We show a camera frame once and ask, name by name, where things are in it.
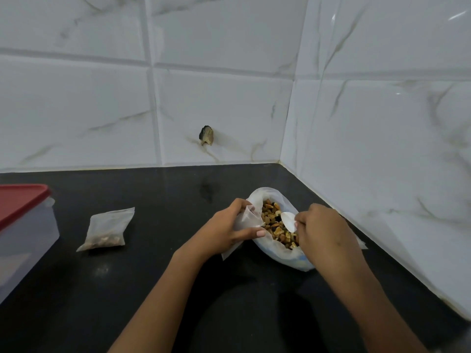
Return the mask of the person's left hand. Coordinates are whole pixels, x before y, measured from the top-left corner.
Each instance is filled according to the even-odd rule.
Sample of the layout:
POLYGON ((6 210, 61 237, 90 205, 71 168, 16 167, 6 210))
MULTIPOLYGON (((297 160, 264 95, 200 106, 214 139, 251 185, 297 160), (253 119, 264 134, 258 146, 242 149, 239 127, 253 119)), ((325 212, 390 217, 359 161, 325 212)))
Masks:
POLYGON ((216 212, 203 227, 196 232, 181 248, 185 256, 206 261, 210 257, 222 254, 233 245, 244 240, 231 240, 237 216, 249 208, 251 203, 240 198, 235 199, 229 207, 216 212))

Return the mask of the person's right hand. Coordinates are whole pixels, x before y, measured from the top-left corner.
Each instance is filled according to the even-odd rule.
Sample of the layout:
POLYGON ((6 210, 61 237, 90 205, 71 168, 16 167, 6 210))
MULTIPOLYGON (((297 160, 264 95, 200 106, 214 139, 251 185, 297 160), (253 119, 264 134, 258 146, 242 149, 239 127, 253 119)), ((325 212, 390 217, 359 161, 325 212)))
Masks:
POLYGON ((334 209, 324 206, 322 239, 315 250, 303 250, 308 260, 323 275, 362 270, 365 259, 347 221, 334 209))

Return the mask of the person's left forearm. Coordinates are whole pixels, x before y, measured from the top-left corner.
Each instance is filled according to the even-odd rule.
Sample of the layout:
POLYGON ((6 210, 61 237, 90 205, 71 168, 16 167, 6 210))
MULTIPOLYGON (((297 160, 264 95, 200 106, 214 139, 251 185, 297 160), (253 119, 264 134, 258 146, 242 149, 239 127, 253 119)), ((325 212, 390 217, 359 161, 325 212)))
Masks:
POLYGON ((182 246, 107 353, 171 353, 199 271, 215 253, 182 246))

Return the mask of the person's right forearm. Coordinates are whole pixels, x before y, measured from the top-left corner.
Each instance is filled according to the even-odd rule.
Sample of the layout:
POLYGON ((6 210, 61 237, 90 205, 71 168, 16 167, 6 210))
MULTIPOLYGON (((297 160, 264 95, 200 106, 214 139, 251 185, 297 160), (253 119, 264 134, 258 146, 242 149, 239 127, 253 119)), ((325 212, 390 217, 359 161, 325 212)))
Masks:
POLYGON ((428 353, 387 298, 361 250, 318 256, 314 266, 356 321, 368 353, 428 353))

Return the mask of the heap of mixed nuts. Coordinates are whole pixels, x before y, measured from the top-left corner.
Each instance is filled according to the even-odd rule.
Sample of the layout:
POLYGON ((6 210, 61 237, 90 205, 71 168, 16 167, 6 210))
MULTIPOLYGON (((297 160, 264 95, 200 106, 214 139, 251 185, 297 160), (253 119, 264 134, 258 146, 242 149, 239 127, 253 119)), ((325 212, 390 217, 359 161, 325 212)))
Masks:
POLYGON ((281 207, 277 202, 266 199, 262 202, 261 219, 263 227, 272 235, 275 241, 282 243, 287 249, 295 249, 299 246, 299 238, 296 233, 290 231, 281 218, 281 207))

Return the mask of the clear container with red lid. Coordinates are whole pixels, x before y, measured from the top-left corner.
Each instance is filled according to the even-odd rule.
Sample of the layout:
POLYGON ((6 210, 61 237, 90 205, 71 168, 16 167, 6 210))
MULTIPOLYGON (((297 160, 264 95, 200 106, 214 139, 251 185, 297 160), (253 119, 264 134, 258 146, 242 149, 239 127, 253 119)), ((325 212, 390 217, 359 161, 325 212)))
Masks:
POLYGON ((59 239, 45 184, 0 184, 0 304, 59 239))

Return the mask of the small plastic bag of nuts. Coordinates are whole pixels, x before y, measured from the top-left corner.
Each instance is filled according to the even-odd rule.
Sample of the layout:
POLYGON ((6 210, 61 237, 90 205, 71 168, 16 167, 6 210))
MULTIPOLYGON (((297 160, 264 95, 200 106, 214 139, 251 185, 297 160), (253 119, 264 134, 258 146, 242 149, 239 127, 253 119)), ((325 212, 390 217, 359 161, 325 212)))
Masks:
POLYGON ((91 216, 85 242, 76 252, 125 245, 124 231, 133 219, 135 208, 109 211, 91 216))

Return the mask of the large plastic bag of nuts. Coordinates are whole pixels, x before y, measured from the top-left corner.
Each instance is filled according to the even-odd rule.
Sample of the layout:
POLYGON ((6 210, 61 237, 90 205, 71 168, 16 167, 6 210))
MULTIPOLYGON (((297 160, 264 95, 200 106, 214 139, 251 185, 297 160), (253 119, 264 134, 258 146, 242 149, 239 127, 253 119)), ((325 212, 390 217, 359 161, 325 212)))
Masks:
MULTIPOLYGON (((256 189, 249 196, 248 201, 251 203, 251 206, 237 216, 235 229, 241 230, 248 227, 261 227, 265 229, 263 227, 264 222, 261 219, 261 213, 262 202, 266 199, 277 202, 281 207, 281 212, 291 212, 295 215, 298 213, 291 202, 278 190, 262 187, 256 189)), ((308 272, 314 269, 314 265, 307 259, 299 246, 292 250, 287 249, 282 243, 275 241, 267 230, 264 237, 255 239, 254 241, 266 255, 283 265, 302 272, 308 272)))

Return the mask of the white plastic spoon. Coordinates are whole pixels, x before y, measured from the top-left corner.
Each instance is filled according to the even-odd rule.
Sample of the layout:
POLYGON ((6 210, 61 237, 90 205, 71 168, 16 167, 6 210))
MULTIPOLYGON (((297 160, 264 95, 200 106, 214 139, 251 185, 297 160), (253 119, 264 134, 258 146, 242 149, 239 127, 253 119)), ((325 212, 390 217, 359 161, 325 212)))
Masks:
POLYGON ((297 232, 297 221, 295 219, 296 215, 291 212, 282 212, 280 214, 281 220, 285 226, 285 228, 291 232, 295 233, 297 232))

